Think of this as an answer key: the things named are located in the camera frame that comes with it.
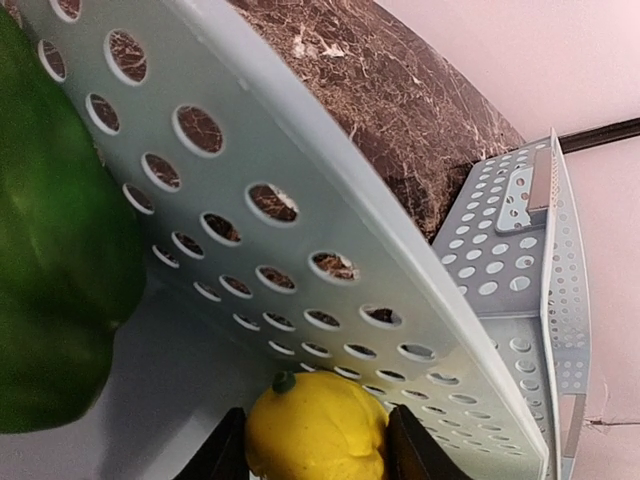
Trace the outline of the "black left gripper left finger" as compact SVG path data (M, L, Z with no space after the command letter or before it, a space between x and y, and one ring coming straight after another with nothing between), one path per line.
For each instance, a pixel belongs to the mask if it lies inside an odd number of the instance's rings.
M184 480L247 480L246 414L231 408L183 468Z

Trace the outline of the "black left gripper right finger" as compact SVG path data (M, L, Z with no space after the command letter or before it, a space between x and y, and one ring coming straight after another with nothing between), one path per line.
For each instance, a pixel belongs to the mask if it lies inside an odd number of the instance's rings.
M406 405L391 411L385 435L390 479L468 480Z

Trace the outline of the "yellow toy lemon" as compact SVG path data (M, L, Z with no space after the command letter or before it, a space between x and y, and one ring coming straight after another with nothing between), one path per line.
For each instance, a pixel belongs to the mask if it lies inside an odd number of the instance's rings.
M247 464L260 479L387 479L388 421L353 381L281 371L248 414Z

